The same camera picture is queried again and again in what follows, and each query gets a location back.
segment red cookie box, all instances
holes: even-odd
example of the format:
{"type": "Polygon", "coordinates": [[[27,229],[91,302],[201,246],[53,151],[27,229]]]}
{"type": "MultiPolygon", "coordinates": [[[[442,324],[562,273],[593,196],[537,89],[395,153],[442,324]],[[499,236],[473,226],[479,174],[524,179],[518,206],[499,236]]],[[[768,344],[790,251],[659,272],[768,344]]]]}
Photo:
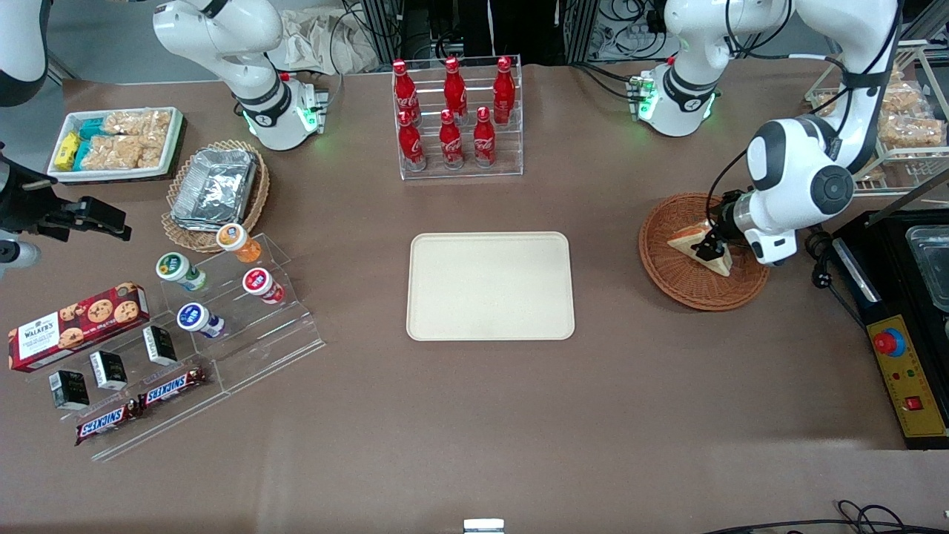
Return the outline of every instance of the red cookie box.
{"type": "Polygon", "coordinates": [[[9,331],[9,367],[34,372],[148,321],[145,292],[132,282],[9,331]]]}

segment control panel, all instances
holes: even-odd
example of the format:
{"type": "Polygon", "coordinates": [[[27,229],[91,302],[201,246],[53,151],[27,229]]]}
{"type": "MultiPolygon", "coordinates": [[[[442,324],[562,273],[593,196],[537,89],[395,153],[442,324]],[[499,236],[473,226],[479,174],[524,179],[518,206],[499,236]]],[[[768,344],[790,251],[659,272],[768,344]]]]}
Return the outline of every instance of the control panel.
{"type": "Polygon", "coordinates": [[[920,360],[906,331],[902,315],[867,325],[877,364],[883,373],[890,402],[906,437],[946,436],[936,399],[922,372],[920,360]]]}

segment round wicker tray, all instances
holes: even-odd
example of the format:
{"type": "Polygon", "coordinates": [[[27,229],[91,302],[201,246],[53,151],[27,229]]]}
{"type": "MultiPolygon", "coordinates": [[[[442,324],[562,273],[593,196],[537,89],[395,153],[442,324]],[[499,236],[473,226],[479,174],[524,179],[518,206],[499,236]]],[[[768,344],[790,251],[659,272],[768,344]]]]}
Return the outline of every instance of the round wicker tray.
{"type": "MultiPolygon", "coordinates": [[[[707,312],[733,310],[751,302],[768,281],[769,269],[752,251],[730,246],[732,273],[723,277],[667,243],[673,233],[705,219],[705,198],[704,193],[682,193],[653,208],[640,229],[640,258],[662,292],[682,304],[707,312]]],[[[712,202],[721,202],[721,197],[712,202]]]]}
{"type": "MultiPolygon", "coordinates": [[[[250,234],[254,224],[260,219],[261,212],[264,211],[264,203],[267,202],[267,193],[270,190],[270,172],[264,163],[264,158],[256,148],[242,141],[218,141],[204,148],[247,150],[257,156],[257,172],[253,178],[253,190],[251,191],[251,197],[247,201],[247,212],[244,216],[244,222],[241,223],[250,234]]],[[[188,161],[178,169],[175,179],[168,188],[168,196],[166,197],[168,199],[168,207],[175,205],[178,191],[181,190],[181,181],[184,180],[185,175],[188,174],[188,169],[191,167],[191,160],[194,156],[195,155],[192,154],[191,158],[188,158],[188,161]]],[[[204,254],[213,254],[221,251],[221,247],[217,246],[214,232],[185,230],[175,224],[172,220],[171,212],[161,216],[161,226],[164,227],[165,235],[168,236],[168,239],[174,241],[175,244],[204,254]]]]}

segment table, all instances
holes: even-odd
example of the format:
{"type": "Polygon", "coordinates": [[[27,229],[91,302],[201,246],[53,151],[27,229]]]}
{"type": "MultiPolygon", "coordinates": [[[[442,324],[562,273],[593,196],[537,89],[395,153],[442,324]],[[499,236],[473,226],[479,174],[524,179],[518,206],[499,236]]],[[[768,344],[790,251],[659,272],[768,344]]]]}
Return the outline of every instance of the table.
{"type": "MultiPolygon", "coordinates": [[[[264,152],[258,226],[292,257],[328,346],[104,465],[68,443],[47,391],[0,373],[3,527],[420,533],[496,516],[518,534],[663,534],[832,517],[841,498],[945,527],[949,455],[901,450],[866,338],[810,286],[803,253],[724,314],[666,297],[638,258],[650,207],[707,188],[762,122],[798,111],[821,68],[736,61],[707,124],[668,139],[580,72],[526,67],[525,175],[479,184],[401,182],[388,76],[347,78],[324,136],[264,152]],[[415,235],[528,230],[569,239],[571,339],[409,339],[415,235]]],[[[65,91],[69,110],[177,106],[186,154],[252,141],[220,83],[65,91]]],[[[723,190],[747,180],[736,169],[723,190]]],[[[175,250],[158,223],[166,187],[61,191],[126,210],[132,241],[38,241],[42,263],[0,285],[4,324],[116,281],[156,284],[156,257],[175,250]]]]}

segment red bottle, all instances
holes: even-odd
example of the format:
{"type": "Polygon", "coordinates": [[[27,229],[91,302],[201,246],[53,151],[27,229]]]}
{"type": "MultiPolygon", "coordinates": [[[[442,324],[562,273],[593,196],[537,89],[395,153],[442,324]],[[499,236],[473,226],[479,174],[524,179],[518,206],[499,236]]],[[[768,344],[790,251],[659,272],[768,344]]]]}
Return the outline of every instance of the red bottle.
{"type": "Polygon", "coordinates": [[[396,91],[396,104],[399,111],[408,111],[412,124],[421,124],[421,109],[419,108],[419,94],[415,89],[415,82],[408,75],[405,62],[397,59],[392,62],[392,71],[396,73],[396,82],[393,89],[396,91]]]}
{"type": "Polygon", "coordinates": [[[465,164],[465,155],[461,153],[461,132],[455,124],[455,115],[450,109],[441,111],[441,155],[445,159],[445,166],[455,170],[465,164]]]}
{"type": "Polygon", "coordinates": [[[507,124],[514,110],[514,79],[511,77],[511,58],[497,60],[497,78],[494,78],[494,122],[507,124]]]}
{"type": "Polygon", "coordinates": [[[488,168],[494,165],[494,125],[491,111],[486,105],[477,109],[477,125],[474,127],[474,161],[477,166],[488,168]]]}
{"type": "Polygon", "coordinates": [[[425,168],[425,153],[421,150],[421,136],[412,125],[408,111],[399,112],[399,148],[405,156],[405,168],[419,172],[425,168]]]}
{"type": "Polygon", "coordinates": [[[458,74],[458,58],[448,56],[445,60],[445,107],[455,116],[455,124],[468,123],[468,89],[458,74]]]}

